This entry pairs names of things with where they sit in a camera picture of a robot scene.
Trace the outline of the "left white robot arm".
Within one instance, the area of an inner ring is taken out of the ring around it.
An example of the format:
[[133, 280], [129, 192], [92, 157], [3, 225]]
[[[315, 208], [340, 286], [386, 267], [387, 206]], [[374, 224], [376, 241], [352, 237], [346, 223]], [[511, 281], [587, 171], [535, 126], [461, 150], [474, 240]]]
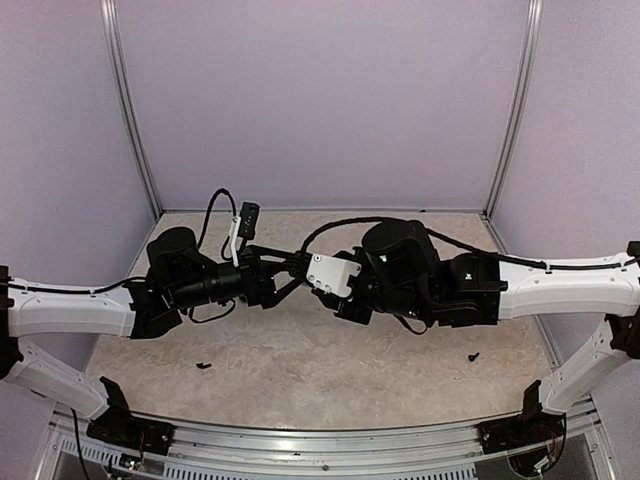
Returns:
[[272, 308], [299, 287], [303, 253], [248, 246], [228, 262], [204, 255], [187, 227], [164, 231], [146, 247], [143, 277], [103, 287], [61, 287], [14, 279], [1, 269], [1, 378], [68, 406], [121, 445], [140, 424], [120, 386], [92, 379], [30, 341], [52, 333], [160, 338], [198, 306], [237, 299]]

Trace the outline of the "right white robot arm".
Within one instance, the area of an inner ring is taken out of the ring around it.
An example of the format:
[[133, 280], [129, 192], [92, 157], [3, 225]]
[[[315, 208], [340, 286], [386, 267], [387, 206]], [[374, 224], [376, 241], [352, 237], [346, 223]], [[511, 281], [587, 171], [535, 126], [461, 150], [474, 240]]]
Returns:
[[353, 252], [326, 256], [303, 242], [306, 282], [337, 317], [368, 324], [373, 313], [415, 319], [426, 327], [495, 325], [543, 314], [601, 313], [604, 318], [556, 372], [525, 390], [511, 433], [535, 442], [584, 394], [639, 357], [639, 245], [600, 259], [532, 260], [487, 252], [417, 220], [357, 217], [369, 224]]

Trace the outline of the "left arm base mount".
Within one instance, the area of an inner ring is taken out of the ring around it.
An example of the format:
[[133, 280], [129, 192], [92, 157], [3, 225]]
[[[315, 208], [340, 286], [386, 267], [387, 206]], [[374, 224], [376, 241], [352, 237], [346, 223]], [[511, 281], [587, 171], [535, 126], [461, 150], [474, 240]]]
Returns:
[[168, 422], [142, 417], [91, 421], [86, 434], [103, 441], [142, 453], [166, 456], [175, 433], [175, 426]]

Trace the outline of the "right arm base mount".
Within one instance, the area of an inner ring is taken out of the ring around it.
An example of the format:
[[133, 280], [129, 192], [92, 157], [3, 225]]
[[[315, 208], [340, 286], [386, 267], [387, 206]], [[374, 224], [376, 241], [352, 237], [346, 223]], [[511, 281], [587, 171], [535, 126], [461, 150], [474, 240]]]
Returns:
[[565, 433], [566, 416], [540, 414], [524, 419], [522, 414], [481, 422], [476, 426], [485, 455], [547, 442]]

